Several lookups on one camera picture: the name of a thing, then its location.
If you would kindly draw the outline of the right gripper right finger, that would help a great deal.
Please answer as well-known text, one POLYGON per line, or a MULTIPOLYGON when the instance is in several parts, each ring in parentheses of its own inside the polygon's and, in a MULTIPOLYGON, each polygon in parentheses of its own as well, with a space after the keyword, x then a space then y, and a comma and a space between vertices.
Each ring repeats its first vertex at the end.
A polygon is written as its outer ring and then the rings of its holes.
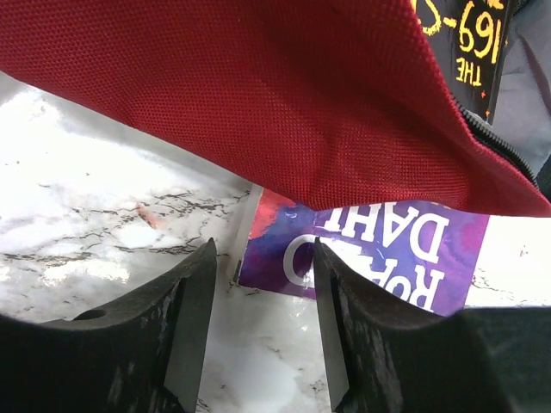
POLYGON ((474 308, 440 317, 313 247, 335 412, 547 412, 550 310, 474 308))

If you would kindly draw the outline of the treehouse storey book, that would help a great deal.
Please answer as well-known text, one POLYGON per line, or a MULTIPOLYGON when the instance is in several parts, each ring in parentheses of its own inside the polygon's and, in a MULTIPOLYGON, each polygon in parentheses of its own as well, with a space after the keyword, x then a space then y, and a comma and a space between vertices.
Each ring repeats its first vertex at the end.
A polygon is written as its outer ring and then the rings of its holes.
POLYGON ((515 1, 411 0, 455 99, 493 123, 515 1))

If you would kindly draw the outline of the Roald Dahl Charlie book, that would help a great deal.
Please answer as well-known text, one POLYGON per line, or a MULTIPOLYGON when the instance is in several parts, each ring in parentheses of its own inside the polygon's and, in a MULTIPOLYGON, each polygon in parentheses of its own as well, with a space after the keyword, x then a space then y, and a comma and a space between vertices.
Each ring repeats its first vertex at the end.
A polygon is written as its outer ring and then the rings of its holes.
POLYGON ((314 298, 313 243, 419 308, 448 316, 465 306, 489 218, 427 201, 316 212, 255 186, 233 247, 243 287, 314 298))

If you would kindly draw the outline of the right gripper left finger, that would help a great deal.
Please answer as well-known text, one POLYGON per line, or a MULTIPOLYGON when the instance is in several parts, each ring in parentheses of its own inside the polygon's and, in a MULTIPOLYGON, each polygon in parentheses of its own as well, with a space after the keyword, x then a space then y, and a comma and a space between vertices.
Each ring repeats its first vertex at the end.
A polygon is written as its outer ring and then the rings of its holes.
POLYGON ((213 241, 72 320, 1 319, 4 412, 192 412, 217 273, 213 241))

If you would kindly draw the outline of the red backpack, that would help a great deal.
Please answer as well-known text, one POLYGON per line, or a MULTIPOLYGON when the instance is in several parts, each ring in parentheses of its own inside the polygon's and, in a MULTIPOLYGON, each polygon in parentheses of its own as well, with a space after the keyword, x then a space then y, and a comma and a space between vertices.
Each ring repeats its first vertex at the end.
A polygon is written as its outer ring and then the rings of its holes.
POLYGON ((407 1, 4 1, 1 69, 313 209, 550 214, 407 1))

